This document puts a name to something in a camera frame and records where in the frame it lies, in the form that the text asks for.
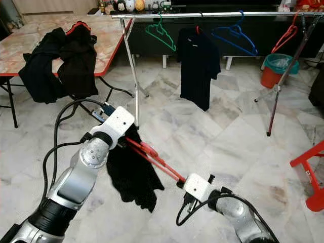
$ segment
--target trash bin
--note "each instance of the trash bin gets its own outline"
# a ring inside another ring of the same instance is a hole
[[[288,68],[293,57],[285,54],[270,54],[265,59],[265,68],[261,78],[261,84],[267,88],[273,88],[275,84],[280,81],[281,76]],[[299,70],[298,61],[295,62],[294,66],[290,70],[290,74],[297,74]]]

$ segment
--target black shirt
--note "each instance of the black shirt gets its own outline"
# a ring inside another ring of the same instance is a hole
[[[210,83],[220,72],[218,48],[196,28],[181,29],[178,38],[181,61],[181,95],[202,110],[209,109]]]

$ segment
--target red hanger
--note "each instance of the red hanger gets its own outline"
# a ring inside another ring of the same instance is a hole
[[[176,181],[186,182],[186,179],[176,172],[172,167],[170,167],[162,158],[160,158],[158,153],[148,144],[144,142],[137,143],[128,137],[126,137],[126,140],[130,147],[147,161],[157,166],[160,170],[171,176]]]
[[[271,53],[274,53],[274,52],[278,51],[278,49],[280,49],[284,44],[286,44],[287,41],[289,41],[292,37],[294,37],[297,34],[298,27],[295,25],[295,21],[296,21],[298,13],[299,13],[299,11],[295,14],[294,19],[293,19],[293,23],[291,24],[291,26],[289,26],[286,33],[283,34],[283,36],[279,39],[277,44],[275,44],[275,46],[272,49]]]

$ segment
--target clothing rack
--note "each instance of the clothing rack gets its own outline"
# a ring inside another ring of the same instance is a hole
[[[280,85],[284,82],[284,80],[288,77],[288,74],[291,70],[291,68],[293,67],[293,64],[295,63],[295,61],[298,59],[301,51],[303,50],[303,48],[306,45],[306,42],[308,41],[312,30],[315,28],[317,22],[319,21],[319,19],[321,17],[324,16],[324,13],[316,13],[316,12],[244,12],[244,16],[246,17],[271,17],[271,16],[302,16],[302,22],[304,23],[304,17],[314,17],[315,20],[313,21],[313,23],[311,24],[310,31],[305,31],[305,29],[303,29],[304,32],[304,38],[302,43],[300,44],[299,48],[297,49],[291,64],[289,65],[289,67],[287,68],[287,70],[285,71],[285,73],[283,74],[278,86],[277,86],[277,95],[275,98],[275,103],[274,103],[274,107],[272,109],[272,115],[271,115],[271,119],[269,122],[269,129],[267,130],[267,136],[271,135],[271,129],[272,129],[272,124],[273,124],[273,120],[274,120],[274,115],[275,115],[275,111],[276,111],[276,106],[277,106],[277,101],[278,101],[278,96],[279,96],[279,92],[280,92]],[[164,19],[172,19],[172,18],[212,18],[212,17],[241,17],[241,13],[240,12],[225,12],[225,13],[188,13],[188,14],[117,14],[117,15],[112,15],[113,19],[119,19],[120,20],[120,25],[121,28],[123,30],[123,36],[124,36],[124,41],[125,41],[125,46],[126,46],[126,50],[127,50],[127,55],[128,55],[128,59],[131,65],[131,69],[132,69],[132,74],[133,74],[133,78],[134,78],[134,82],[135,82],[135,126],[137,128],[139,128],[139,98],[138,98],[138,92],[139,90],[145,94],[146,97],[148,97],[148,93],[145,92],[145,90],[143,90],[137,80],[137,75],[136,75],[136,70],[135,70],[135,64],[134,64],[134,60],[132,58],[132,54],[130,51],[130,47],[129,47],[129,43],[128,43],[128,38],[132,32],[132,28],[133,25],[135,23],[136,19],[153,19],[153,18],[164,18]],[[131,19],[132,23],[131,26],[128,30],[126,30],[125,28],[125,19]]]

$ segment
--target marble floor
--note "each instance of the marble floor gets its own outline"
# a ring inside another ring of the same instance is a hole
[[[137,59],[138,79],[149,93],[140,97],[140,130],[152,145],[183,176],[197,173],[216,176],[214,185],[227,186],[248,199],[264,217],[281,243],[322,243],[324,212],[312,212],[305,205],[311,195],[301,168],[290,160],[324,138],[323,112],[308,100],[316,69],[302,69],[287,80],[279,98],[272,136],[266,128],[272,101],[253,99],[267,92],[260,85],[262,60],[235,58],[231,69],[211,82],[210,109],[200,110],[180,96],[180,64],[174,59],[162,69],[161,58]],[[112,85],[133,90],[131,70],[123,53],[105,79]],[[99,96],[108,89],[97,80]],[[8,103],[0,91],[0,103]],[[13,223],[20,223],[35,209],[43,189],[42,160],[53,144],[54,120],[70,99],[54,104],[34,103],[24,88],[14,87],[19,128],[11,111],[0,109],[0,235]],[[134,112],[134,100],[113,92],[110,103]],[[82,110],[60,126],[59,142],[78,140],[97,123]],[[59,152],[61,173],[77,147]],[[324,160],[312,159],[321,183]],[[175,224],[184,192],[168,176],[157,171],[165,191],[156,191],[153,213],[133,203],[123,203],[103,169],[93,193],[76,215],[65,242],[238,242],[233,228],[221,215],[198,211],[183,226]]]

